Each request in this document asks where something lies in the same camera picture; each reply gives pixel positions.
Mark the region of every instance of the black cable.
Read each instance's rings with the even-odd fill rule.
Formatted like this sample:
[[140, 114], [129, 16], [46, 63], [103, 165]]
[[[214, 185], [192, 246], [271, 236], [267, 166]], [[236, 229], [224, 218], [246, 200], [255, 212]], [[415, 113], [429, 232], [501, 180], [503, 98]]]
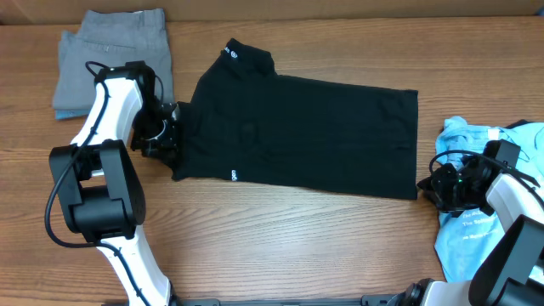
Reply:
[[536, 191], [534, 189], [532, 189], [527, 183], [525, 183], [524, 180], [522, 180], [513, 170], [511, 167], [509, 166], [506, 166], [505, 164], [503, 164], [502, 162], [499, 162], [498, 160], [495, 160], [493, 158], [490, 158], [488, 156], [485, 156], [483, 154], [480, 154], [480, 153], [476, 153], [476, 152], [471, 152], [471, 151], [468, 151], [468, 150], [447, 150], [447, 151], [444, 151], [442, 153], [439, 153], [437, 156], [433, 157], [433, 159], [431, 159], [431, 162], [429, 163], [428, 165], [428, 170], [429, 172], [431, 173], [431, 175], [434, 173], [433, 171], [433, 164], [434, 162], [436, 162], [437, 159], [439, 159], [441, 156], [444, 156], [444, 155], [448, 155], [448, 154], [452, 154], [452, 153], [460, 153], [460, 154], [467, 154], [467, 155], [471, 155], [471, 156], [477, 156], [478, 158], [481, 158], [481, 159], [484, 159], [490, 163], [492, 163], [493, 165], [499, 167], [500, 169], [504, 170], [504, 172], [512, 175], [512, 177], [518, 181], [518, 183], [520, 183], [522, 186], [524, 186], [527, 191], [529, 191], [529, 193], [531, 193], [536, 201], [538, 201], [541, 206], [542, 206], [542, 209], [544, 209], [544, 201], [542, 200], [542, 198], [536, 193]]
[[[90, 65], [97, 65], [97, 66], [100, 66], [100, 67], [105, 68], [105, 69], [110, 69], [110, 67], [108, 67], [108, 66], [106, 66], [104, 64], [100, 64], [100, 63], [93, 62], [93, 61], [86, 62], [85, 67], [87, 67], [87, 70], [89, 70], [89, 72], [91, 72], [93, 74], [93, 76], [95, 76], [95, 77], [97, 76], [97, 73], [94, 72], [90, 68]], [[66, 175], [68, 174], [68, 171], [70, 170], [70, 168], [73, 167], [73, 165], [76, 162], [77, 158], [81, 155], [81, 153], [83, 151], [83, 148], [85, 148], [88, 145], [88, 143], [91, 142], [91, 140], [93, 139], [93, 136], [96, 134], [96, 130], [98, 129], [100, 121], [102, 120], [102, 116], [104, 116], [106, 106], [108, 105], [108, 100], [110, 99], [110, 92], [108, 90], [108, 87], [105, 85], [104, 81], [100, 82], [100, 84], [102, 84], [102, 87], [104, 88], [104, 103], [102, 104], [102, 108], [100, 109], [100, 113], [96, 117], [96, 121], [94, 122], [94, 125], [91, 127], [91, 130], [90, 130], [88, 136], [85, 138], [82, 145], [79, 146], [76, 153], [74, 153], [74, 155], [68, 161], [68, 163], [66, 164], [65, 169], [62, 171], [62, 174], [59, 176], [59, 180], [57, 180], [57, 182], [54, 184], [53, 189], [51, 190], [51, 194], [49, 195], [47, 206], [45, 207], [45, 216], [44, 216], [45, 230], [48, 233], [49, 238], [51, 238], [51, 240], [54, 243], [58, 244], [61, 247], [68, 247], [68, 248], [105, 247], [105, 248], [113, 251], [114, 256], [119, 258], [119, 261], [121, 262], [123, 268], [125, 269], [125, 272], [127, 273], [128, 280], [130, 281], [130, 284], [133, 286], [133, 289], [136, 292], [136, 296], [138, 298], [141, 298], [141, 300], [142, 300], [142, 302], [144, 303], [145, 306], [150, 306], [149, 301], [144, 297], [144, 295], [142, 294], [142, 291], [138, 288], [138, 285], [136, 284], [136, 280], [134, 280], [134, 276], [133, 276], [132, 272], [130, 271], [130, 268], [128, 267], [128, 263], [121, 254], [121, 249], [117, 250], [114, 246], [111, 246], [111, 245], [108, 245], [108, 244], [105, 244], [105, 243], [102, 243], [102, 242], [96, 242], [96, 243], [92, 243], [92, 242], [89, 242], [89, 243], [65, 242], [65, 241], [62, 241], [61, 239], [59, 239], [59, 237], [57, 237], [54, 234], [53, 230], [51, 229], [51, 208], [53, 207], [54, 198], [59, 193], [60, 186], [64, 182], [64, 180], [66, 178]]]
[[164, 85], [162, 85], [162, 80], [158, 75], [155, 75], [156, 79], [159, 80], [159, 83], [161, 84], [161, 103], [164, 99]]

